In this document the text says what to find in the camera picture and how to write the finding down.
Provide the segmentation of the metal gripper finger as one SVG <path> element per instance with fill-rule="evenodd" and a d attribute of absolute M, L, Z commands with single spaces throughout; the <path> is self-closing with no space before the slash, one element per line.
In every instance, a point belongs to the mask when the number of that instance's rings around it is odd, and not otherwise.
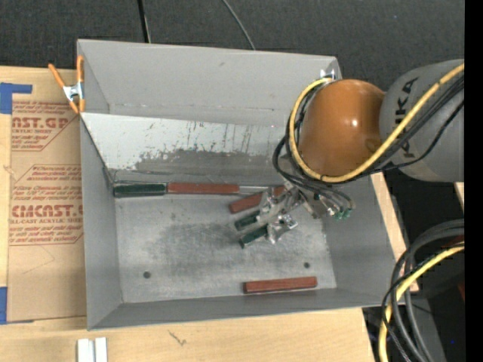
<path fill-rule="evenodd" d="M 262 194 L 262 218 L 277 218 L 293 209 L 294 200 L 291 191 L 285 190 L 276 195 L 274 192 L 265 191 Z"/>
<path fill-rule="evenodd" d="M 276 244 L 281 237 L 298 227 L 298 222 L 289 214 L 279 214 L 274 222 L 266 227 L 266 239 L 271 244 Z"/>

